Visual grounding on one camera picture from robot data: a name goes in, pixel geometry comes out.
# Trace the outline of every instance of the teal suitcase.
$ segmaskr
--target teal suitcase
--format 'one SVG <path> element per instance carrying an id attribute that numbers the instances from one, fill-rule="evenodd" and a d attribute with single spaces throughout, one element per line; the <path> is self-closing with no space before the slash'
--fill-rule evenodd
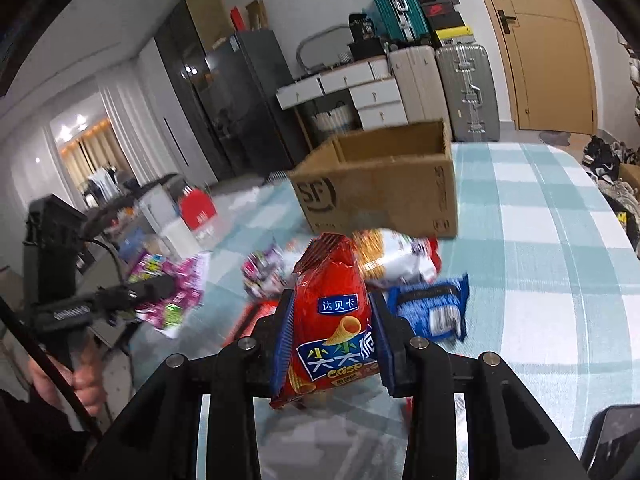
<path id="1" fill-rule="evenodd" d="M 417 43 L 430 33 L 418 0 L 373 0 L 392 40 Z"/>

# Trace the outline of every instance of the barcode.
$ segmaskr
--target barcode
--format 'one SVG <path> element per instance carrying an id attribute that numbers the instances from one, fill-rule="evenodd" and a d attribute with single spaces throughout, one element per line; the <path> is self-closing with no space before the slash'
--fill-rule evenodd
<path id="1" fill-rule="evenodd" d="M 429 310 L 429 330 L 432 336 L 444 333 L 459 332 L 460 312 L 455 306 L 438 306 Z"/>

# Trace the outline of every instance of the human hand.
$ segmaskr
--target human hand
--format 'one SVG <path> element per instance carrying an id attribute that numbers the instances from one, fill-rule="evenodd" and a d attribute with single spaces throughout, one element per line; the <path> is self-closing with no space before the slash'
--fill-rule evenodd
<path id="1" fill-rule="evenodd" d="M 73 386 L 76 396 L 89 415 L 97 415 L 107 394 L 102 386 L 102 362 L 94 338 L 87 338 L 87 343 L 80 355 L 80 365 L 73 373 L 53 357 L 49 356 L 49 359 L 65 381 Z M 58 389 L 33 358 L 29 358 L 29 371 L 33 378 L 33 387 L 40 397 L 54 408 L 61 410 L 62 402 L 58 396 Z"/>

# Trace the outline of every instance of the blue snack package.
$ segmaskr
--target blue snack package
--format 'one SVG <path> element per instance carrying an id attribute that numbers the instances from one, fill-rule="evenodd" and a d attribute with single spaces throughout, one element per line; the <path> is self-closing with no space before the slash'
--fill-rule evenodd
<path id="1" fill-rule="evenodd" d="M 395 286 L 389 289 L 387 304 L 392 314 L 404 317 L 415 335 L 431 341 L 466 337 L 466 300 L 469 276 L 447 278 L 435 283 Z"/>

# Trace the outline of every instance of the wooden door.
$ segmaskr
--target wooden door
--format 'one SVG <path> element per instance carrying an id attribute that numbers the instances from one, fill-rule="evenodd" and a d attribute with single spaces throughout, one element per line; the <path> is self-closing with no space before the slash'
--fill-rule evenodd
<path id="1" fill-rule="evenodd" d="M 595 133 L 591 54 L 574 0 L 485 0 L 521 130 Z"/>

